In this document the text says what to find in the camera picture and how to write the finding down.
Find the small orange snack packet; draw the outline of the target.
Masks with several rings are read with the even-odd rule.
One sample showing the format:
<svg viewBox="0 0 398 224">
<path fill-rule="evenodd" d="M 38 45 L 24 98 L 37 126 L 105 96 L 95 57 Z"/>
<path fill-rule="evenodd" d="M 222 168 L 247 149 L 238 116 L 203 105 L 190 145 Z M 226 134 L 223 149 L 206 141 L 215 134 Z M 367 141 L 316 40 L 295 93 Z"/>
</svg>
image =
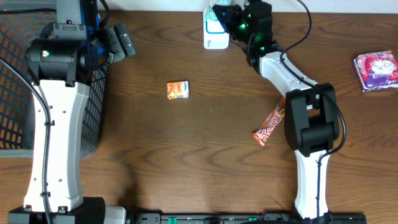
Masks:
<svg viewBox="0 0 398 224">
<path fill-rule="evenodd" d="M 190 87 L 188 81 L 167 83 L 167 98 L 174 100 L 178 98 L 189 98 Z"/>
</svg>

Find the orange chocolate bar wrapper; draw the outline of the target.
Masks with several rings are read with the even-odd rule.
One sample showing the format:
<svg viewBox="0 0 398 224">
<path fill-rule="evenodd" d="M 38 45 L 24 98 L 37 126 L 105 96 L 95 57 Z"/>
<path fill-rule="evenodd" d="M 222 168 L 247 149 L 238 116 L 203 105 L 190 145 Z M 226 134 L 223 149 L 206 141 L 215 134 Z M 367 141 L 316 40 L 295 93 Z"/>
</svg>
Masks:
<svg viewBox="0 0 398 224">
<path fill-rule="evenodd" d="M 253 132 L 254 139 L 259 143 L 260 146 L 265 146 L 266 142 L 270 138 L 272 132 L 278 126 L 278 124 L 285 118 L 285 98 L 282 98 L 272 113 L 267 117 L 262 126 L 255 132 Z"/>
</svg>

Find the purple red snack packet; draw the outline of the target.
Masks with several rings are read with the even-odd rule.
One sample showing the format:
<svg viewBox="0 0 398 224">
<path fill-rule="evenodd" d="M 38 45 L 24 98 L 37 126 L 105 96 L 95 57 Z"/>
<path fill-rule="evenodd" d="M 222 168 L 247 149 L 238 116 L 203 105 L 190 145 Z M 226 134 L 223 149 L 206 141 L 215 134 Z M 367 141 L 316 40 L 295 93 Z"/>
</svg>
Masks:
<svg viewBox="0 0 398 224">
<path fill-rule="evenodd" d="M 391 50 L 361 54 L 353 66 L 363 92 L 397 88 L 397 59 Z"/>
</svg>

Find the teal snack packet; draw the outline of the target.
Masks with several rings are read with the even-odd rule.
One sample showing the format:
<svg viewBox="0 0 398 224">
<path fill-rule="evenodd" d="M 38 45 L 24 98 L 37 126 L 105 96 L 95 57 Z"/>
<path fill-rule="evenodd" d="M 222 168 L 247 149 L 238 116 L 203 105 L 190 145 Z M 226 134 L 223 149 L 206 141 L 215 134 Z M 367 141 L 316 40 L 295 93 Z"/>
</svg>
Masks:
<svg viewBox="0 0 398 224">
<path fill-rule="evenodd" d="M 215 5 L 219 5 L 219 6 L 230 6 L 232 3 L 232 0 L 211 0 L 209 2 L 209 5 L 207 7 L 207 9 L 205 10 L 205 20 L 212 20 L 212 21 L 216 21 L 217 20 L 217 16 L 213 10 L 213 7 Z"/>
</svg>

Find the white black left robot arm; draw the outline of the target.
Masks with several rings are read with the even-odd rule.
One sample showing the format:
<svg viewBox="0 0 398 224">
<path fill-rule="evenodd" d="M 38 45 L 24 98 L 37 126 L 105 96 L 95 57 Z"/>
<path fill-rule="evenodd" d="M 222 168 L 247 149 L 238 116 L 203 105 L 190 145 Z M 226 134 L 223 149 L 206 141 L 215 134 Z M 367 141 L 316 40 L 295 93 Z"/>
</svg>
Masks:
<svg viewBox="0 0 398 224">
<path fill-rule="evenodd" d="M 80 179 L 85 112 L 95 72 L 135 55 L 124 24 L 109 26 L 98 1 L 57 1 L 57 19 L 26 52 L 35 131 L 29 187 L 9 223 L 134 222 L 124 207 L 86 197 Z"/>
</svg>

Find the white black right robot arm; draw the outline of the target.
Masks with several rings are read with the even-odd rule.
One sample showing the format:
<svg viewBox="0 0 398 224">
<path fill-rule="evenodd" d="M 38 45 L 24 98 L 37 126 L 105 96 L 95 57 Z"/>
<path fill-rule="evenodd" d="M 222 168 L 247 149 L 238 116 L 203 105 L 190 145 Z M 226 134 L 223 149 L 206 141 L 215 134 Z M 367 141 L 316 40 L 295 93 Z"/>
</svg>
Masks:
<svg viewBox="0 0 398 224">
<path fill-rule="evenodd" d="M 285 99 L 284 132 L 297 160 L 295 211 L 301 222 L 328 223 L 326 173 L 343 120 L 331 84 L 319 84 L 296 68 L 273 38 L 272 6 L 264 1 L 210 6 L 233 40 L 244 43 L 248 64 Z"/>
</svg>

